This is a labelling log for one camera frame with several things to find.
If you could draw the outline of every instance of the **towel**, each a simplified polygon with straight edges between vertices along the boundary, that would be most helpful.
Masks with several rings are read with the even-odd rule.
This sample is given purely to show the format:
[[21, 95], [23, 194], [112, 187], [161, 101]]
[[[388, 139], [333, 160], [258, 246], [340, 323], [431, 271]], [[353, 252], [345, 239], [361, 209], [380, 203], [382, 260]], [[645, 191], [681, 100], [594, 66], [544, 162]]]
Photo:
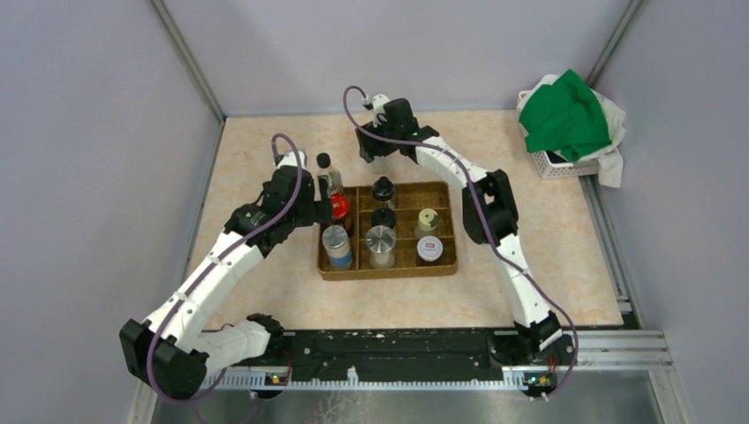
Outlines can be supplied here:
[[531, 95], [520, 112], [529, 152], [560, 150], [573, 162], [611, 144], [606, 118], [593, 90], [573, 70]]
[[[525, 108], [528, 100], [532, 97], [533, 93], [545, 85], [553, 84], [557, 79], [559, 79], [557, 75], [545, 75], [532, 90], [521, 91], [518, 96], [518, 107], [516, 110], [521, 112]], [[595, 98], [601, 105], [603, 116], [606, 119], [609, 137], [611, 138], [611, 144], [588, 155], [581, 156], [579, 160], [597, 160], [600, 166], [600, 170], [598, 171], [599, 184], [602, 186], [618, 188], [622, 186], [622, 172], [624, 171], [624, 158], [619, 152], [618, 146], [621, 144], [624, 139], [624, 134], [626, 133], [626, 130], [624, 129], [624, 117], [626, 114], [611, 100], [594, 90], [591, 91], [593, 91]], [[554, 150], [554, 153], [570, 162], [574, 162], [571, 158], [564, 156], [561, 150]]]

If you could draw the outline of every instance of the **white cloth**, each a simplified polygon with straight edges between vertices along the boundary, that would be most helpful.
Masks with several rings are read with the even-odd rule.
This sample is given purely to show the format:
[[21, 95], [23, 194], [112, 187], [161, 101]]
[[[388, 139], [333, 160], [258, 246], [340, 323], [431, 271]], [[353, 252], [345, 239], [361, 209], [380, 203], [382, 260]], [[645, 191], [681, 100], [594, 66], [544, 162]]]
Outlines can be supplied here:
[[[550, 74], [544, 75], [536, 84], [532, 90], [521, 91], [518, 95], [518, 107], [515, 110], [520, 111], [525, 108], [528, 99], [531, 95], [543, 85], [551, 85], [559, 78], [558, 75]], [[598, 99], [598, 103], [601, 104], [601, 110], [603, 116], [606, 118], [606, 124], [609, 127], [609, 137], [611, 138], [611, 144], [596, 150], [589, 155], [585, 155], [579, 159], [579, 162], [591, 161], [593, 159], [598, 160], [600, 169], [598, 170], [598, 182], [602, 186], [619, 188], [622, 186], [622, 172], [624, 171], [624, 158], [619, 153], [618, 146], [624, 139], [624, 116], [626, 115], [614, 102], [607, 99], [603, 95], [599, 94], [595, 90], [593, 94]], [[564, 157], [558, 150], [557, 155]]]

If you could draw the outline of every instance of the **glass bottle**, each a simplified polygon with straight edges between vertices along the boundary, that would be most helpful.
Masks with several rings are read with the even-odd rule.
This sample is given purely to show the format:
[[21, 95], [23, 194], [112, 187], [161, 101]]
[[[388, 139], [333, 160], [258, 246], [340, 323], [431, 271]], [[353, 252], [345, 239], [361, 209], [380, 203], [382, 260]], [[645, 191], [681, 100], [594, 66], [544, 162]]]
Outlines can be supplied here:
[[320, 170], [317, 171], [317, 177], [325, 178], [328, 181], [328, 196], [330, 197], [333, 194], [344, 195], [341, 171], [330, 165], [330, 155], [320, 153], [317, 156], [317, 166], [320, 167]]
[[385, 208], [396, 208], [396, 187], [387, 177], [380, 177], [372, 184], [372, 197]]

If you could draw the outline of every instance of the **wooden tray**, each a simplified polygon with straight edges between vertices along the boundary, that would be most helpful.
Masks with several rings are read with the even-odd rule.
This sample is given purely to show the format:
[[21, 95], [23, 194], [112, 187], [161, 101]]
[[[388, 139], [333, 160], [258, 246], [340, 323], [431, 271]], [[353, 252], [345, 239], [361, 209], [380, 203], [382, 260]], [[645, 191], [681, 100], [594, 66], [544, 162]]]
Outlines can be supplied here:
[[[364, 237], [372, 228], [372, 212], [382, 204], [372, 197], [371, 185], [346, 187], [344, 193], [351, 202], [351, 217], [354, 233], [350, 238], [353, 264], [351, 269], [333, 269], [322, 246], [322, 232], [327, 225], [321, 225], [317, 243], [317, 270], [323, 280], [362, 280], [371, 278], [403, 278], [411, 276], [448, 276], [458, 271], [458, 250], [455, 247], [455, 229], [450, 209], [450, 190], [440, 181], [427, 183], [395, 184], [396, 187], [396, 261], [390, 269], [373, 269], [369, 264], [369, 249]], [[413, 235], [419, 212], [432, 208], [439, 215], [436, 236], [442, 241], [444, 251], [439, 263], [432, 266], [419, 266], [416, 243]]]

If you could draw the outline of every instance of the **jar with blue label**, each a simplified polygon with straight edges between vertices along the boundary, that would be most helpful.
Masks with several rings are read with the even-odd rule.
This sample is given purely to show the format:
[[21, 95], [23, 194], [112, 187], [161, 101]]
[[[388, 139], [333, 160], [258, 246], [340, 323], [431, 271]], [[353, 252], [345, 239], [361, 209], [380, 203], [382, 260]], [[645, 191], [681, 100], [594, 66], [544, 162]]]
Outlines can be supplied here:
[[322, 232], [322, 246], [330, 259], [330, 265], [334, 269], [347, 270], [351, 269], [353, 263], [353, 254], [351, 244], [349, 244], [349, 235], [344, 227], [340, 225], [331, 225]]

